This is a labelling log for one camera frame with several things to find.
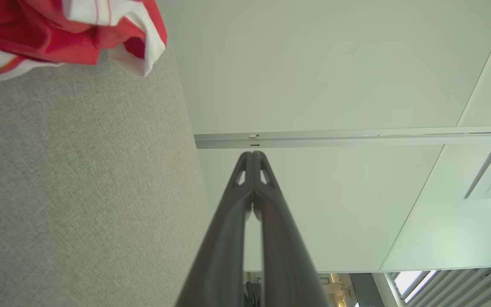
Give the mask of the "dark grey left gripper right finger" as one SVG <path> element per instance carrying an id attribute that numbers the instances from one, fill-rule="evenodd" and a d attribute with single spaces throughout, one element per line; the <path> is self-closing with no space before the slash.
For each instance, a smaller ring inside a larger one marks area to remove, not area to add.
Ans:
<path id="1" fill-rule="evenodd" d="M 267 156 L 254 152 L 254 212 L 261 221 L 263 305 L 327 307 L 303 239 Z"/>

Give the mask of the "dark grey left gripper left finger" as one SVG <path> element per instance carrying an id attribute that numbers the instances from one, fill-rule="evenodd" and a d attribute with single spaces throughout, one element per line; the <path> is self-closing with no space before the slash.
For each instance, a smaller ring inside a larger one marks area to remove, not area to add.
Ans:
<path id="1" fill-rule="evenodd" d="M 178 307 L 241 307 L 243 305 L 244 225 L 251 211 L 253 154 L 240 155 L 213 215 Z"/>

